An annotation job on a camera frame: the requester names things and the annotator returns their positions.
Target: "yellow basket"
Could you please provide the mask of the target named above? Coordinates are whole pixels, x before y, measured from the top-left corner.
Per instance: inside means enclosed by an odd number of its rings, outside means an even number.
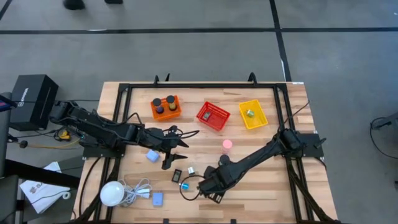
[[[258,128],[268,124],[266,115],[262,111],[262,108],[258,100],[251,100],[244,103],[240,103],[239,110],[241,112],[244,125],[246,125],[247,129]],[[247,110],[252,110],[254,112],[254,116],[252,118],[246,115]]]

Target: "wooden tabletop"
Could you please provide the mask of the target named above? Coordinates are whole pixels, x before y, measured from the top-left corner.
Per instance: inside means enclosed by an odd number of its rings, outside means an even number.
[[[119,82],[104,83],[98,113],[112,119],[116,103]],[[287,83],[292,112],[304,106],[307,94],[302,83]],[[152,117],[150,104],[154,98],[164,98],[168,95],[178,95],[182,114],[178,118],[157,122]],[[238,103],[249,100],[259,100],[268,119],[268,125],[247,130]],[[209,101],[231,113],[229,120],[220,132],[200,123],[196,114],[205,101]],[[282,110],[286,118],[283,96],[280,94]],[[119,114],[119,122],[123,113],[123,105]],[[217,167],[221,155],[221,143],[224,139],[233,142],[229,154],[232,161],[238,161],[248,154],[264,146],[276,133],[279,126],[275,108],[274,94],[267,88],[140,88],[133,89],[129,114],[138,112],[146,128],[156,127],[166,129],[177,125],[182,131],[200,130],[196,136],[185,139],[189,148],[177,147],[173,153],[188,156],[188,159],[174,161],[169,170],[162,170],[162,158],[155,164],[146,158],[148,149],[139,146],[128,146],[126,155],[121,160],[119,179],[124,179],[129,185],[136,185],[142,178],[150,179],[153,191],[164,193],[163,207],[153,207],[152,199],[138,198],[130,207],[115,207],[112,223],[162,223],[163,218],[169,218],[171,223],[229,223],[237,219],[238,223],[294,223],[295,216],[289,178],[285,160],[281,156],[270,158],[251,169],[243,179],[231,190],[225,193],[220,204],[204,197],[189,202],[184,200],[178,184],[171,182],[175,169],[183,171],[182,178],[188,175],[187,168],[193,167],[203,174],[207,166]],[[302,133],[312,133],[315,130],[310,106],[304,108],[294,117],[296,130]],[[85,162],[81,175],[78,195],[94,158]],[[101,172],[101,159],[89,176],[83,196],[83,210],[97,194]],[[335,206],[330,192],[325,168],[313,158],[303,158],[308,188],[319,206],[332,218],[337,218]],[[190,191],[186,197],[193,197],[199,178],[189,181]],[[299,193],[300,207],[303,218],[306,218],[305,205]],[[74,211],[78,213],[79,199],[76,199]],[[106,207],[103,206],[101,218],[105,217]]]

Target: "floor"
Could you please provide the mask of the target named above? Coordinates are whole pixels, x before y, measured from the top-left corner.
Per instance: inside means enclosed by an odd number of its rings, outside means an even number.
[[[10,3],[6,11],[3,8],[5,13],[0,13],[0,90],[12,91],[18,75],[38,73],[47,74],[60,85],[57,98],[61,100],[98,99],[105,81],[149,81],[155,75],[164,78],[167,73],[172,74],[171,80],[178,81],[241,81],[254,72],[259,81],[291,78],[293,82],[305,82],[318,132],[328,139],[323,148],[339,219],[346,223],[398,220],[398,191],[393,184],[398,180],[398,162],[377,152],[369,138],[372,119],[398,111],[396,1],[124,2],[107,5],[99,0],[85,0],[85,10],[68,11],[61,0],[0,0],[0,7]],[[282,28],[278,32],[283,39],[277,39],[275,32],[266,31],[179,34],[74,31],[272,29],[275,16],[270,2],[275,2],[279,18],[276,25]],[[288,32],[289,28],[308,29]],[[321,28],[335,28],[335,32],[321,32]],[[69,30],[71,34],[51,30]],[[87,109],[96,107],[95,102],[80,104]],[[382,150],[398,156],[396,134],[394,128],[386,127],[375,131],[374,138]],[[29,140],[54,144],[47,137]],[[9,145],[7,151],[7,158],[35,166],[76,156],[81,156],[81,150],[28,151]],[[60,206],[60,212],[47,212],[29,223],[67,221],[72,204]]]

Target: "red plastic basket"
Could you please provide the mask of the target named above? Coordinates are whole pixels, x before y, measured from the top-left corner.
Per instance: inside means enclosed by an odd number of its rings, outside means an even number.
[[[203,116],[210,112],[210,116],[208,119],[204,119]],[[229,116],[231,114],[218,106],[205,102],[205,104],[201,107],[199,113],[197,114],[197,118],[199,121],[209,125],[210,127],[216,129],[217,131],[221,131],[226,124]]]

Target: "small black box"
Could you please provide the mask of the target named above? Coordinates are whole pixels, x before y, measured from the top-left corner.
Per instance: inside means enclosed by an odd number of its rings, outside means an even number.
[[[11,110],[10,127],[18,131],[47,128],[58,85],[46,75],[19,75],[12,91],[17,108]]]

